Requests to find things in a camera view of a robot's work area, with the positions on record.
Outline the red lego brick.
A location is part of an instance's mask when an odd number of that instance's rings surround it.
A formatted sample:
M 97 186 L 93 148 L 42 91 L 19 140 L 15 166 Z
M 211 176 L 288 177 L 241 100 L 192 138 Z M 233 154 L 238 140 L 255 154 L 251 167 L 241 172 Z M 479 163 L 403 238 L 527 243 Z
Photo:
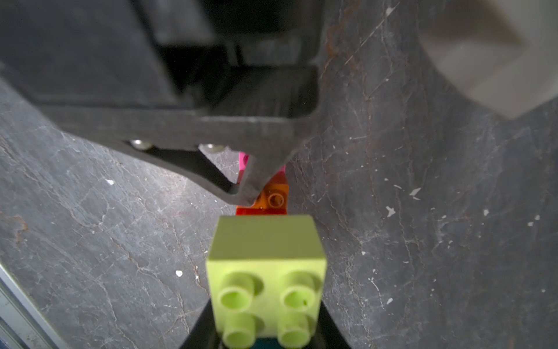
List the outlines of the red lego brick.
M 235 214 L 237 216 L 244 216 L 244 215 L 286 215 L 286 209 L 273 209 L 273 208 L 251 208 L 251 207 L 242 207 L 238 206 L 236 208 Z

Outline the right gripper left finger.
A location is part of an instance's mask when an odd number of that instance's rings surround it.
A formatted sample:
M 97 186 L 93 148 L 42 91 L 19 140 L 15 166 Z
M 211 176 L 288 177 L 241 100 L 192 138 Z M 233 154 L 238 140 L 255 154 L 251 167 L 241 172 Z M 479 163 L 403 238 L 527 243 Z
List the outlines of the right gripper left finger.
M 218 349 L 218 334 L 210 300 L 180 349 Z

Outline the pink lego brick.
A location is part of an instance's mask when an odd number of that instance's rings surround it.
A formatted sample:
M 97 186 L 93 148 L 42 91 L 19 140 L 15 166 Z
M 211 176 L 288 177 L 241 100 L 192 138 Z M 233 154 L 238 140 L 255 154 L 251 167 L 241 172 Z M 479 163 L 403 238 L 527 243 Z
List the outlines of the pink lego brick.
M 239 184 L 243 178 L 246 166 L 249 160 L 249 155 L 246 153 L 238 154 L 238 178 L 237 183 Z

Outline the orange lego brick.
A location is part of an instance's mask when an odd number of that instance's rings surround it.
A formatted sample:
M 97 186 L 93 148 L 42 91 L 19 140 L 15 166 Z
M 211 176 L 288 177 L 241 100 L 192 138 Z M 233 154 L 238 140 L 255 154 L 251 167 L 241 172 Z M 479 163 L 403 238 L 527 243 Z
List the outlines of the orange lego brick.
M 276 173 L 251 206 L 254 209 L 287 209 L 289 184 L 285 172 Z

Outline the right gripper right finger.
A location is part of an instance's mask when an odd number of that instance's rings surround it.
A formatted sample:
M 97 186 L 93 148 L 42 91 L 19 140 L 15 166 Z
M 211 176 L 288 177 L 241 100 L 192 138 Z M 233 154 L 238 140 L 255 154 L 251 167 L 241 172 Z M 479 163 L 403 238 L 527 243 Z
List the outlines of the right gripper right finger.
M 319 311 L 315 332 L 315 347 L 318 349 L 351 349 L 324 302 L 321 303 Z

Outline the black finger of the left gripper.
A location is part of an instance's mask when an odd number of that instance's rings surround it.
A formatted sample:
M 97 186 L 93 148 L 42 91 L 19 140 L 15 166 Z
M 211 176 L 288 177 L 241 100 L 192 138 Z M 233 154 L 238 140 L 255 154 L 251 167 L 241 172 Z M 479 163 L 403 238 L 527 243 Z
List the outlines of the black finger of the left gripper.
M 41 105 L 62 131 L 193 181 L 228 204 L 250 205 L 312 137 L 318 123 L 315 66 L 240 68 L 219 102 L 202 109 Z M 205 146 L 248 154 L 239 183 L 206 157 Z

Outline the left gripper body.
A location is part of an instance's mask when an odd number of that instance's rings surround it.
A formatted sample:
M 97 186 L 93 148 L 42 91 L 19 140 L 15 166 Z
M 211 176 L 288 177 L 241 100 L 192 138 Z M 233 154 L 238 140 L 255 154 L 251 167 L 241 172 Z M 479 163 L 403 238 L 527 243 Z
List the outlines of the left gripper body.
M 244 69 L 307 65 L 323 1 L 3 1 L 1 75 L 38 105 L 214 103 Z

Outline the yellow-green lego brick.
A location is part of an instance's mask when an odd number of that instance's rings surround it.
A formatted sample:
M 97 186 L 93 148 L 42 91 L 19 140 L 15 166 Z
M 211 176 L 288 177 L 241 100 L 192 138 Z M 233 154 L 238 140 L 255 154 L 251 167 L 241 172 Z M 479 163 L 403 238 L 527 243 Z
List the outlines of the yellow-green lego brick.
M 327 259 L 309 215 L 222 216 L 206 259 L 217 333 L 229 348 L 272 338 L 303 348 L 317 327 Z

